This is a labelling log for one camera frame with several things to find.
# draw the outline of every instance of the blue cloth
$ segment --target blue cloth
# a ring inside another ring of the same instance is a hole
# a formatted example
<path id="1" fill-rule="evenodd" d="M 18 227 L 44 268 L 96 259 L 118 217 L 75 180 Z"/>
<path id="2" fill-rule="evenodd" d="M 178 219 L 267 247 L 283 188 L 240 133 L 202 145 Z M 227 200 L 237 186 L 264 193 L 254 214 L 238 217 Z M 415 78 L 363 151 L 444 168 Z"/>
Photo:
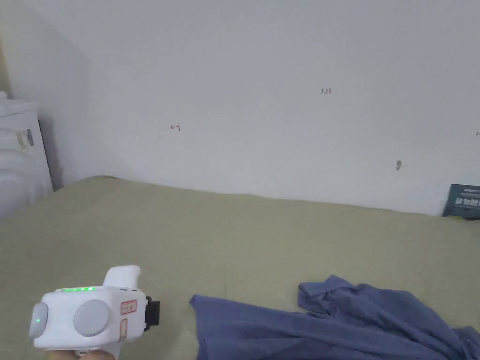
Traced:
<path id="1" fill-rule="evenodd" d="M 308 313 L 194 295 L 197 359 L 480 359 L 475 329 L 451 329 L 406 291 L 331 276 L 298 299 Z"/>

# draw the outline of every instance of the round gray button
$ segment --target round gray button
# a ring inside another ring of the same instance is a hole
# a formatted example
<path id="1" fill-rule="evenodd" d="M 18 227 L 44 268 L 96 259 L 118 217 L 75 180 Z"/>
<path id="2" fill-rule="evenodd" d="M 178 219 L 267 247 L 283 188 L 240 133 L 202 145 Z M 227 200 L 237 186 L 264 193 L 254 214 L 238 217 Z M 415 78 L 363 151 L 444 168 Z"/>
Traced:
<path id="1" fill-rule="evenodd" d="M 32 339 L 43 334 L 47 326 L 48 306 L 44 302 L 39 302 L 33 307 L 32 320 L 30 321 L 30 333 Z"/>
<path id="2" fill-rule="evenodd" d="M 110 308 L 102 300 L 84 302 L 73 316 L 73 326 L 83 336 L 100 334 L 108 324 Z"/>

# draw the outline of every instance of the white wall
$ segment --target white wall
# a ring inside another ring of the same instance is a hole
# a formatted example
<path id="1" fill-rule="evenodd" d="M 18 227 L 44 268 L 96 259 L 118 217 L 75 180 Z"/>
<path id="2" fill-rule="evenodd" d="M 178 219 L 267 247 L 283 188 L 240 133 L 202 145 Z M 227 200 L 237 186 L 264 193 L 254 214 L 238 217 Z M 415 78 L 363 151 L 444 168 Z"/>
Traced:
<path id="1" fill-rule="evenodd" d="M 0 13 L 57 186 L 108 174 L 439 214 L 451 183 L 480 184 L 480 1 L 3 0 Z"/>

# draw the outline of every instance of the white object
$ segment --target white object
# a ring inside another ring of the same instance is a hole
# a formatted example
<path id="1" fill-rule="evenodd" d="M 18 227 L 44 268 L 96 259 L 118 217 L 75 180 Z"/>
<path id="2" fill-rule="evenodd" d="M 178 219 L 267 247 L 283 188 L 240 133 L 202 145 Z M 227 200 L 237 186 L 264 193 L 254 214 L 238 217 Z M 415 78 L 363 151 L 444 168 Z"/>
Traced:
<path id="1" fill-rule="evenodd" d="M 35 347 L 78 352 L 102 349 L 118 358 L 122 342 L 136 340 L 150 325 L 158 325 L 159 302 L 137 289 L 139 275 L 138 266 L 116 266 L 108 271 L 102 286 L 45 294 L 30 322 Z"/>
<path id="2" fill-rule="evenodd" d="M 0 218 L 52 192 L 37 106 L 0 93 Z"/>

